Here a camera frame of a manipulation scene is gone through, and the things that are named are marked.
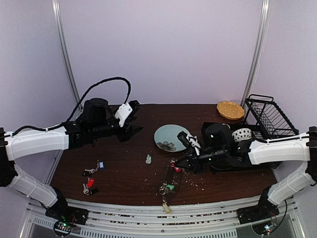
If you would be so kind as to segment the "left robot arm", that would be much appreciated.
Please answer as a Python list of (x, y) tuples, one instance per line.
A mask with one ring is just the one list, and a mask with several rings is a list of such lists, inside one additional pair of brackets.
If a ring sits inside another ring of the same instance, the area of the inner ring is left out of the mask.
[(139, 110), (138, 101), (124, 103), (113, 112), (107, 100), (87, 100), (84, 109), (74, 121), (54, 126), (53, 129), (0, 130), (0, 185), (10, 187), (50, 208), (60, 220), (71, 216), (71, 209), (60, 190), (46, 185), (15, 164), (24, 156), (48, 151), (78, 149), (95, 145), (100, 138), (116, 136), (120, 142), (131, 139), (142, 130), (130, 125)]

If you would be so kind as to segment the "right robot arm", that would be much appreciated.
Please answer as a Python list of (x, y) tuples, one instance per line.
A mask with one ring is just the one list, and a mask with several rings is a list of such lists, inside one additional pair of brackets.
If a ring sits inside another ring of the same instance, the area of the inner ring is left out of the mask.
[(180, 132), (178, 139), (189, 151), (174, 165), (197, 174), (203, 166), (218, 168), (252, 168), (271, 162), (302, 161), (300, 167), (279, 183), (263, 190), (254, 215), (264, 219), (283, 200), (317, 183), (317, 128), (295, 136), (278, 139), (257, 139), (245, 136), (243, 130), (232, 132), (229, 126), (215, 123), (206, 129), (211, 146), (201, 148), (191, 134)]

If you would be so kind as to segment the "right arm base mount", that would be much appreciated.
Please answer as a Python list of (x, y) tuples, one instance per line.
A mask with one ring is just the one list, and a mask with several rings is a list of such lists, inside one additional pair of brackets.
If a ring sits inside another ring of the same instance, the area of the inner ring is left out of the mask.
[(276, 206), (250, 206), (237, 210), (239, 223), (252, 224), (253, 231), (261, 236), (270, 235), (277, 227), (277, 215), (279, 210)]

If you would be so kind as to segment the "yellow key tag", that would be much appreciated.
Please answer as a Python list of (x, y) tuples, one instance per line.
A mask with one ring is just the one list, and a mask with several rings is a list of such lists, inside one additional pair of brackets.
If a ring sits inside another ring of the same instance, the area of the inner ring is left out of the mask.
[(167, 213), (167, 214), (171, 213), (171, 208), (169, 207), (169, 205), (166, 202), (164, 202), (162, 204), (162, 207), (163, 207), (165, 213)]

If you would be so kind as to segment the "grey leather key holder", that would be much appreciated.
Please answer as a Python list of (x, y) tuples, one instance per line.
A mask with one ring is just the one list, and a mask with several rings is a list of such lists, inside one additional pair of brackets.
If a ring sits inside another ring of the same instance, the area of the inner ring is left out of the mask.
[[(179, 173), (177, 173), (170, 165), (167, 166), (165, 177), (159, 190), (160, 194), (165, 197), (175, 195), (180, 188), (182, 177), (182, 169)], [(174, 185), (174, 190), (166, 190), (165, 187), (168, 184)]]

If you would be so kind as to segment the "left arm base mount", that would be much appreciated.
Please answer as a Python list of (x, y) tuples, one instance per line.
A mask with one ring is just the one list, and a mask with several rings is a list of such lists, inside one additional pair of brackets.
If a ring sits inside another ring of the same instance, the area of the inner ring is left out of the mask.
[(41, 206), (45, 209), (47, 217), (56, 220), (53, 231), (59, 237), (70, 235), (78, 225), (85, 225), (88, 219), (87, 209), (69, 206), (66, 200), (59, 200), (52, 207), (44, 204)]

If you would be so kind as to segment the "red key tag with key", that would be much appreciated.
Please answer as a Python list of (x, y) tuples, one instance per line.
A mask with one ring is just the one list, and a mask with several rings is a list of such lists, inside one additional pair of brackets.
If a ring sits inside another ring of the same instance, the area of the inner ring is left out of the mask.
[(177, 172), (179, 173), (181, 169), (179, 167), (175, 166), (175, 161), (173, 159), (170, 160), (170, 166)]

